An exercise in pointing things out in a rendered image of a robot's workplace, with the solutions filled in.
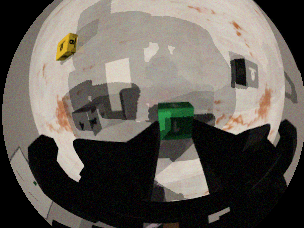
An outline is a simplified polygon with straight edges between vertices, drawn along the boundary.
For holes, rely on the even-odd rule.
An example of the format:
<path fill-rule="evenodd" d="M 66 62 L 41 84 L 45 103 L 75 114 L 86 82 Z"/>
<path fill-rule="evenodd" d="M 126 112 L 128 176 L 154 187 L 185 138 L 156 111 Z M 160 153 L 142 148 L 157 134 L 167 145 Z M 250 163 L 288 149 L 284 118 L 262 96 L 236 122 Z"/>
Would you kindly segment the yellow block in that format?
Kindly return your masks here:
<path fill-rule="evenodd" d="M 75 54 L 77 43 L 77 34 L 69 33 L 57 45 L 56 61 L 65 61 L 65 59 Z"/>

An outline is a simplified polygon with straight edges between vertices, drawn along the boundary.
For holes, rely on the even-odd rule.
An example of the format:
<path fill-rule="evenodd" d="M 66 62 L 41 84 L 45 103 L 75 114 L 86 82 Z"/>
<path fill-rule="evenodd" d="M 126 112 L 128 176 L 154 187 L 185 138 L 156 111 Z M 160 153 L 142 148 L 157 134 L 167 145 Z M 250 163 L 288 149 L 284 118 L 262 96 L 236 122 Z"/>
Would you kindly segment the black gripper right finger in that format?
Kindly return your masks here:
<path fill-rule="evenodd" d="M 228 133 L 205 122 L 192 122 L 193 145 L 199 155 L 209 194 L 224 190 L 224 183 L 231 177 L 245 151 L 253 143 L 268 138 L 271 125 L 260 125 L 240 134 Z"/>

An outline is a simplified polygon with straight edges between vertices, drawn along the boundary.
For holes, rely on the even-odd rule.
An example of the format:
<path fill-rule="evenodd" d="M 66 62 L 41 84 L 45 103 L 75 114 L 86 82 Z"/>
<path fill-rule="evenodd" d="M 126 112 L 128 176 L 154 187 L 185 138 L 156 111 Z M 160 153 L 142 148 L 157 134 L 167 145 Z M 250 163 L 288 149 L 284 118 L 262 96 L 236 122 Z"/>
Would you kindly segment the green block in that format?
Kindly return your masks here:
<path fill-rule="evenodd" d="M 159 102 L 160 139 L 191 139 L 193 107 L 189 102 Z"/>

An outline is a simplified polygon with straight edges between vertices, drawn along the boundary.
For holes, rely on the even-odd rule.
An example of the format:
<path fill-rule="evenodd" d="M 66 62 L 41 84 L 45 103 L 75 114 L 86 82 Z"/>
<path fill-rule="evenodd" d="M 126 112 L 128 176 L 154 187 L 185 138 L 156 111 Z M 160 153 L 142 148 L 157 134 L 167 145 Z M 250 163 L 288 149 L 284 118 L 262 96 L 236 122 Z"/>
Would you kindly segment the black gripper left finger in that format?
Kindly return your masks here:
<path fill-rule="evenodd" d="M 79 138 L 73 139 L 72 143 L 83 165 L 128 174 L 141 201 L 151 201 L 160 146 L 159 121 L 153 122 L 128 142 Z"/>

